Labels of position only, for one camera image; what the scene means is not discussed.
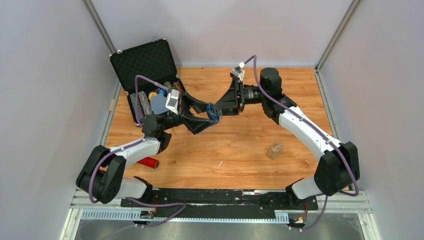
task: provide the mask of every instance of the gray wall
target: gray wall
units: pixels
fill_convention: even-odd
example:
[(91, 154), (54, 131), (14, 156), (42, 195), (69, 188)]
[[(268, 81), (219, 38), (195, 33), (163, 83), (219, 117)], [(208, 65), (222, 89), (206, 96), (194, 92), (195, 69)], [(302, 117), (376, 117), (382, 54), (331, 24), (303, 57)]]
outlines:
[(79, 0), (0, 1), (0, 239), (58, 239), (117, 78)]
[(92, 0), (116, 49), (168, 38), (178, 65), (314, 65), (351, 0)]
[(322, 71), (385, 240), (422, 239), (424, 2), (363, 0)]

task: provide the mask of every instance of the blue object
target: blue object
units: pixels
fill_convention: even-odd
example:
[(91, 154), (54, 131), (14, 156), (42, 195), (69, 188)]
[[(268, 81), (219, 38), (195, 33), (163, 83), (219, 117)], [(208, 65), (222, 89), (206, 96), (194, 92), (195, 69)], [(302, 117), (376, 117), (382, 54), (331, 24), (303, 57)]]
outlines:
[(221, 120), (222, 112), (214, 109), (214, 105), (210, 102), (206, 105), (206, 113), (210, 120), (219, 122)]
[(163, 96), (167, 95), (167, 91), (163, 90), (162, 88), (159, 89), (159, 94), (162, 94)]
[(168, 112), (168, 108), (165, 107), (167, 104), (167, 98), (162, 94), (154, 95), (151, 97), (150, 106), (153, 110), (153, 114), (159, 115)]

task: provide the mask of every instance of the wooden tabletop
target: wooden tabletop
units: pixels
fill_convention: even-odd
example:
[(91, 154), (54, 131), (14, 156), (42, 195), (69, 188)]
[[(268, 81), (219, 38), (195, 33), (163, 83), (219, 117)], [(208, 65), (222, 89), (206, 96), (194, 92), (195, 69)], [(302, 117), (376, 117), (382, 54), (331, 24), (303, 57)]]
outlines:
[[(283, 92), (324, 131), (330, 125), (312, 68), (277, 68)], [(204, 102), (215, 103), (231, 83), (229, 67), (182, 67), (178, 74), (187, 92)], [(253, 69), (245, 68), (244, 83), (256, 85)], [(317, 160), (288, 130), (265, 116), (260, 104), (247, 105), (238, 116), (193, 135), (184, 125), (167, 130), (168, 148), (153, 158), (153, 169), (133, 164), (126, 177), (138, 176), (156, 188), (284, 189), (313, 175)], [(131, 116), (122, 90), (112, 119), (106, 147), (123, 145), (142, 136)], [(277, 159), (267, 158), (275, 141), (282, 144)]]

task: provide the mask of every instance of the case lid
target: case lid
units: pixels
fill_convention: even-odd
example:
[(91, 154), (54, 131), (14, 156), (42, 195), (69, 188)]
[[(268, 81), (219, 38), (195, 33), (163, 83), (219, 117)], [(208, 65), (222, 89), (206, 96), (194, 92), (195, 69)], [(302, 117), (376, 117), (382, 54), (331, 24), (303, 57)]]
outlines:
[[(113, 53), (109, 58), (122, 88), (129, 93), (135, 92), (136, 75), (143, 75), (161, 84), (176, 79), (177, 67), (165, 38)], [(147, 81), (138, 80), (139, 91), (156, 88)]]

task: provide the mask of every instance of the wire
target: wire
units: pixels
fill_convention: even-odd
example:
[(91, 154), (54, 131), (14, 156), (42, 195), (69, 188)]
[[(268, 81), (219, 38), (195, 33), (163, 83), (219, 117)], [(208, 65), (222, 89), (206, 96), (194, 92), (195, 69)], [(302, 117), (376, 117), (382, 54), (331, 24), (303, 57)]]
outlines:
[[(257, 68), (256, 68), (256, 60), (257, 60), (257, 56), (256, 54), (254, 54), (253, 56), (251, 56), (249, 59), (247, 59), (244, 64), (246, 65), (248, 62), (250, 62), (253, 59), (253, 74), (254, 74), (254, 79), (256, 80), (256, 84), (259, 87), (259, 90), (263, 93), (263, 95), (265, 95), (265, 97), (267, 97), (269, 100), (271, 100), (272, 102), (276, 103), (278, 106), (282, 107), (283, 109), (287, 110), (288, 112), (290, 112), (291, 114), (293, 114), (295, 117), (297, 117), (298, 119), (302, 119), (302, 117), (297, 114), (295, 111), (293, 111), (292, 109), (290, 109), (289, 107), (285, 106), (284, 104), (282, 104), (281, 102), (277, 101), (276, 99), (274, 99), (272, 96), (270, 96), (261, 86), (261, 83), (259, 82), (258, 79), (258, 73), (257, 73)], [(337, 154), (340, 156), (341, 161), (343, 162), (344, 166), (346, 167), (347, 173), (349, 174), (350, 179), (352, 180), (353, 186), (355, 188), (355, 192), (354, 193), (350, 193), (350, 192), (345, 192), (345, 191), (340, 191), (340, 193), (348, 195), (348, 196), (352, 196), (352, 197), (356, 197), (359, 195), (359, 188), (358, 188), (358, 183), (354, 177), (354, 173), (352, 172), (348, 161), (346, 160), (345, 156), (343, 155), (343, 153), (340, 151), (340, 149), (332, 142), (330, 141), (330, 139), (322, 132), (318, 129), (318, 127), (316, 127), (314, 124), (312, 124), (310, 121), (308, 121), (307, 119), (303, 120), (307, 125), (309, 125), (312, 129), (314, 129), (325, 141), (328, 141), (329, 144), (331, 145), (331, 147), (334, 148), (334, 150), (337, 152)], [(322, 211), (321, 214), (319, 215), (318, 219), (316, 220), (316, 222), (314, 222), (311, 226), (309, 227), (305, 227), (303, 228), (303, 230), (309, 230), (312, 229), (313, 227), (316, 226), (316, 224), (321, 220), (321, 218), (324, 215), (324, 211), (326, 209), (327, 206), (327, 200), (328, 200), (328, 196), (325, 196), (325, 201), (324, 201), (324, 206), (322, 207)]]
[[(136, 75), (135, 76), (135, 92), (136, 93), (139, 92), (139, 84), (138, 84), (139, 83), (139, 79), (143, 79), (143, 80), (145, 80), (145, 81), (147, 81), (147, 82), (149, 82), (149, 83), (155, 85), (156, 87), (159, 87), (159, 88), (161, 88), (161, 89), (163, 89), (165, 91), (168, 91), (169, 90), (169, 88), (167, 88), (166, 86), (160, 84), (157, 81), (153, 81), (152, 79), (150, 79), (148, 77), (145, 77), (143, 75)], [(135, 105), (138, 106), (139, 103), (140, 103), (140, 100), (139, 100), (138, 96), (136, 96), (135, 97)], [(134, 111), (135, 111), (135, 115), (138, 116), (139, 115), (139, 108), (138, 107), (135, 107)], [(140, 122), (140, 120), (137, 117), (135, 118), (135, 120), (137, 121), (137, 123), (138, 123), (138, 125), (140, 127), (143, 127), (143, 124)]]
[(129, 226), (125, 226), (121, 229), (118, 229), (117, 231), (107, 235), (106, 237), (102, 238), (101, 240), (106, 240), (109, 239), (110, 237), (116, 235), (117, 233), (120, 233), (122, 231), (125, 231), (127, 229), (132, 229), (134, 227), (141, 227), (141, 228), (148, 228), (148, 227), (156, 227), (159, 225), (162, 225), (166, 222), (168, 222), (169, 220), (171, 220), (172, 218), (174, 218), (176, 215), (178, 215), (179, 213), (181, 213), (181, 211), (183, 211), (186, 208), (186, 204), (183, 202), (176, 202), (176, 203), (169, 203), (169, 204), (148, 204), (148, 203), (144, 203), (144, 202), (140, 202), (132, 197), (127, 197), (126, 199), (138, 204), (138, 205), (142, 205), (145, 207), (151, 207), (151, 208), (166, 208), (166, 207), (173, 207), (173, 206), (182, 206), (178, 211), (176, 211), (174, 214), (172, 214), (170, 217), (160, 221), (160, 222), (156, 222), (153, 224), (136, 224), (134, 225), (129, 225)]
[(181, 211), (183, 211), (186, 208), (186, 204), (184, 202), (175, 202), (175, 203), (168, 203), (168, 204), (148, 204), (148, 203), (144, 203), (141, 201), (138, 201), (132, 197), (127, 197), (126, 199), (133, 201), (134, 203), (138, 204), (138, 205), (142, 205), (145, 207), (150, 207), (150, 208), (166, 208), (166, 207), (173, 207), (173, 206), (182, 206), (178, 211), (176, 211), (174, 214), (172, 214), (170, 217), (157, 222), (157, 223), (153, 223), (153, 224), (149, 224), (149, 225), (144, 225), (144, 224), (139, 224), (139, 227), (155, 227), (155, 226), (159, 226), (162, 225), (166, 222), (168, 222), (169, 220), (171, 220), (172, 218), (174, 218), (175, 216), (177, 216), (179, 213), (181, 213)]
[(308, 220), (308, 202), (305, 202), (305, 206), (306, 206), (306, 209), (305, 209), (305, 214), (303, 215), (303, 216), (301, 216), (301, 217), (299, 217), (299, 219), (300, 218), (305, 218), (305, 222)]
[(155, 214), (155, 213), (157, 213), (157, 212), (158, 212), (158, 207), (155, 207), (155, 208), (154, 208), (154, 212), (153, 212), (153, 213)]
[(122, 151), (122, 150), (125, 150), (125, 149), (129, 149), (129, 148), (132, 148), (132, 147), (134, 147), (134, 146), (136, 146), (136, 145), (139, 145), (139, 144), (141, 144), (142, 142), (144, 142), (146, 140), (146, 136), (143, 136), (142, 137), (142, 139), (140, 139), (140, 140), (138, 140), (138, 141), (136, 141), (136, 142), (134, 142), (134, 143), (132, 143), (132, 144), (129, 144), (129, 145), (127, 145), (127, 146), (123, 146), (122, 148), (117, 148), (117, 149), (115, 149), (115, 150), (113, 150), (113, 151), (111, 151), (111, 152), (109, 152), (108, 154), (106, 154), (104, 157), (102, 157), (101, 159), (100, 159), (100, 161), (97, 163), (97, 165), (94, 167), (94, 170), (93, 170), (93, 172), (92, 172), (92, 174), (91, 174), (91, 178), (90, 178), (90, 183), (89, 183), (89, 185), (88, 185), (88, 198), (90, 199), (90, 201), (93, 203), (93, 204), (96, 204), (96, 203), (98, 203), (99, 202), (99, 200), (94, 200), (94, 198), (93, 198), (93, 184), (94, 184), (94, 179), (95, 179), (95, 177), (96, 177), (96, 173), (99, 171), (99, 168), (100, 168), (100, 166), (102, 165), (102, 163), (108, 158), (108, 157), (110, 157), (111, 155), (113, 155), (113, 154), (116, 154), (117, 152), (120, 152), (120, 151)]
[[(161, 89), (163, 89), (163, 90), (165, 90), (165, 91), (168, 91), (169, 89), (166, 87), (166, 86), (164, 86), (164, 85), (162, 85), (162, 84), (160, 84), (159, 82), (156, 82), (156, 81), (153, 81), (152, 79), (150, 79), (150, 78), (148, 78), (148, 77), (145, 77), (145, 76), (143, 76), (143, 75), (136, 75), (135, 76), (135, 91), (138, 93), (139, 92), (139, 85), (138, 85), (138, 81), (139, 81), (139, 79), (143, 79), (143, 80), (145, 80), (145, 81), (147, 81), (147, 82), (149, 82), (149, 83), (151, 83), (151, 84), (153, 84), (153, 85), (155, 85), (155, 86), (157, 86), (157, 87), (159, 87), (159, 88), (161, 88)], [(138, 97), (136, 97), (135, 98), (135, 105), (136, 106), (138, 106), (138, 104), (140, 103), (139, 102), (139, 98)], [(135, 115), (137, 116), (138, 115), (138, 108), (136, 107), (135, 108)], [(135, 118), (136, 119), (136, 121), (137, 121), (137, 123), (142, 127), (143, 125), (142, 125), (142, 123), (140, 122), (140, 120), (136, 117)], [(115, 150), (113, 150), (113, 151), (111, 151), (111, 152), (109, 152), (108, 154), (106, 154), (98, 163), (97, 163), (97, 165), (95, 166), (95, 168), (94, 168), (94, 170), (93, 170), (93, 172), (92, 172), (92, 174), (91, 174), (91, 178), (90, 178), (90, 183), (89, 183), (89, 185), (88, 185), (88, 198), (90, 198), (90, 201), (93, 203), (93, 204), (95, 204), (95, 203), (98, 203), (99, 201), (98, 200), (94, 200), (94, 198), (93, 198), (93, 184), (94, 184), (94, 179), (95, 179), (95, 177), (96, 177), (96, 173), (97, 173), (97, 171), (99, 171), (99, 168), (100, 168), (100, 166), (102, 165), (102, 163), (108, 158), (108, 157), (110, 157), (111, 155), (113, 155), (113, 154), (116, 154), (117, 152), (119, 152), (119, 151), (123, 151), (123, 150), (125, 150), (125, 149), (129, 149), (129, 148), (132, 148), (132, 147), (134, 147), (134, 146), (136, 146), (136, 145), (139, 145), (139, 144), (141, 144), (142, 142), (144, 142), (145, 141), (145, 139), (146, 139), (146, 136), (143, 136), (143, 138), (141, 139), (141, 140), (139, 140), (139, 141), (136, 141), (136, 142), (134, 142), (134, 143), (132, 143), (132, 144), (130, 144), (130, 145), (127, 145), (127, 146), (124, 146), (124, 147), (122, 147), (122, 148), (117, 148), (117, 149), (115, 149)]]

